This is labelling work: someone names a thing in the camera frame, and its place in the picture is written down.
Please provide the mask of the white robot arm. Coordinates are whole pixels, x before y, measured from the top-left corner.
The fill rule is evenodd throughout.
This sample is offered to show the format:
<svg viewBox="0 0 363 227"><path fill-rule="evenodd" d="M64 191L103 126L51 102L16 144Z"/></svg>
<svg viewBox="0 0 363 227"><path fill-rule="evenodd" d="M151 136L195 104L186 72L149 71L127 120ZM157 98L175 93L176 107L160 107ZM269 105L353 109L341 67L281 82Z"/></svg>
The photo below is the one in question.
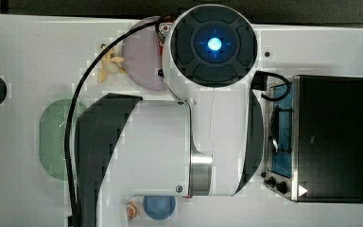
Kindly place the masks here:
<svg viewBox="0 0 363 227"><path fill-rule="evenodd" d="M252 91L258 41L238 11L201 5L164 42L168 100L109 93L75 130L81 227L129 227L143 196L234 196L260 166L264 126Z"/></svg>

